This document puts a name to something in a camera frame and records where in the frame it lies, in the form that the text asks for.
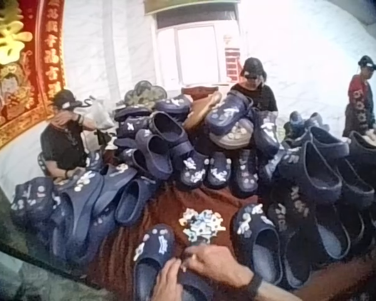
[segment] red banner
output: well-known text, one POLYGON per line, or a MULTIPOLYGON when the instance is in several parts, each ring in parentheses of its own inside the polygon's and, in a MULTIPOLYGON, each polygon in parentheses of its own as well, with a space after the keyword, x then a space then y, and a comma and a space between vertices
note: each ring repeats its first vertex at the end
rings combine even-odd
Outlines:
POLYGON ((7 0, 0 9, 0 148, 51 116, 65 85, 64 0, 7 0))

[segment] floor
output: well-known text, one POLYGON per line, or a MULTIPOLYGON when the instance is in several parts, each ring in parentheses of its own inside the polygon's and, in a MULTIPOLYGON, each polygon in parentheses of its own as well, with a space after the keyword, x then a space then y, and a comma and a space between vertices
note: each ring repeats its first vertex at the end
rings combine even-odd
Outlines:
POLYGON ((16 301, 116 301, 95 290, 0 252, 0 297, 16 301))

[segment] black cap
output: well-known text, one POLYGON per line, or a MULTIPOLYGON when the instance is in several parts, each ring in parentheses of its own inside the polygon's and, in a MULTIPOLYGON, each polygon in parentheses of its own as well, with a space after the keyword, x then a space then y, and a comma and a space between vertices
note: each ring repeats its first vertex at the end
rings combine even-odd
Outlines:
POLYGON ((247 58, 243 70, 241 71, 241 76, 245 78, 257 78, 264 76, 265 72, 263 70, 263 65, 258 58, 247 58))
POLYGON ((72 111, 74 108, 81 107, 82 103, 75 99, 73 92, 63 89, 53 97, 53 105, 58 109, 72 111))
POLYGON ((373 59, 370 58, 370 56, 364 55, 361 57, 361 59, 358 62, 358 65, 362 67, 369 67, 370 69, 373 69, 376 71, 376 64, 373 62, 373 59))

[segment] person's hand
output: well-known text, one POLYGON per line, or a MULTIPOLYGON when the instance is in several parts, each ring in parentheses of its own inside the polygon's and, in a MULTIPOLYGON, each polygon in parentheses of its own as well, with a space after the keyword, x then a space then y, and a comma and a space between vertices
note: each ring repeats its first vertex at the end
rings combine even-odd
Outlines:
POLYGON ((248 285, 254 275, 249 268, 240 265, 225 246, 190 246, 185 254, 189 257, 183 262, 183 268, 232 287, 248 285))
POLYGON ((73 112, 70 112, 70 111, 61 111, 60 113, 58 113, 53 118, 53 122, 56 125, 64 126, 65 124, 67 124, 67 122, 69 122, 71 120, 75 120, 76 117, 77 117, 77 115, 74 114, 73 112))
POLYGON ((67 176, 68 176, 68 178, 70 178, 70 177, 73 177, 74 176, 74 174, 76 173, 76 172, 79 172, 79 171, 81 171, 81 173, 83 174, 85 171, 86 171, 86 169, 84 168, 84 167, 76 167, 76 168, 74 168, 74 169, 72 169, 72 170, 70 170, 70 171, 67 171, 67 176))
POLYGON ((156 285, 150 301, 181 301, 182 285, 177 283, 181 267, 180 259, 170 259, 157 275, 156 285))

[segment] pile of shoe charms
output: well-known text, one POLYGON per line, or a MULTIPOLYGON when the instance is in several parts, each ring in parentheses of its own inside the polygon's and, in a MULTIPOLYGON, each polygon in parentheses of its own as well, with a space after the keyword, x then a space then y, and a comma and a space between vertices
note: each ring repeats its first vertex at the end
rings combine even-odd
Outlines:
POLYGON ((223 219, 221 215, 212 210, 204 210, 201 213, 187 208, 179 223, 185 227, 183 232, 188 236, 191 243, 197 241, 210 243, 212 237, 216 237, 219 231, 225 231, 226 227, 221 226, 223 219))

